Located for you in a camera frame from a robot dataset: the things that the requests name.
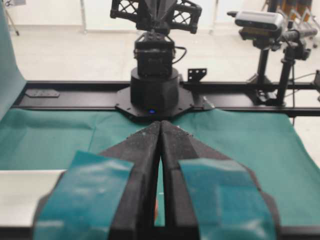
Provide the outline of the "left gripper black left finger teal tape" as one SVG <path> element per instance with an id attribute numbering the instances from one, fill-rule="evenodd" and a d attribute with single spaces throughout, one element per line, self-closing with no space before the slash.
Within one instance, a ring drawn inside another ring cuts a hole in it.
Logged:
<path id="1" fill-rule="evenodd" d="M 155 221 L 160 123 L 91 154 L 79 151 L 38 204 L 35 240 L 137 240 Z"/>

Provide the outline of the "left gripper black right finger teal tape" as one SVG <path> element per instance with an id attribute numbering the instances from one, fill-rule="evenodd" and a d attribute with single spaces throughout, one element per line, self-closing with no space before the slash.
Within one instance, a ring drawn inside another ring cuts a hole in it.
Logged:
<path id="1" fill-rule="evenodd" d="M 161 122 L 165 223 L 182 240 L 276 240 L 278 209 L 255 173 Z"/>

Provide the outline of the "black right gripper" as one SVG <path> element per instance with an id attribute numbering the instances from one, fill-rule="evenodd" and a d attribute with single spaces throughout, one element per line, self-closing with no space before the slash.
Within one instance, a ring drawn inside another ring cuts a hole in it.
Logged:
<path id="1" fill-rule="evenodd" d="M 169 34 L 182 30 L 195 34 L 202 8 L 189 0 L 113 0 L 110 17 L 135 23 L 137 30 Z"/>

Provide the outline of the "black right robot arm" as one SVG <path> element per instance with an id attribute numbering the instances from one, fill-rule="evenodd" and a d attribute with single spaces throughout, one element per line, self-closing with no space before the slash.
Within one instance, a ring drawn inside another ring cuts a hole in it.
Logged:
<path id="1" fill-rule="evenodd" d="M 135 23 L 137 66 L 118 105 L 133 117 L 160 120 L 165 222 L 194 240 L 275 240 L 278 213 L 255 174 L 169 119 L 194 107 L 182 87 L 171 30 L 195 34 L 202 8 L 188 0 L 114 0 L 110 16 Z"/>

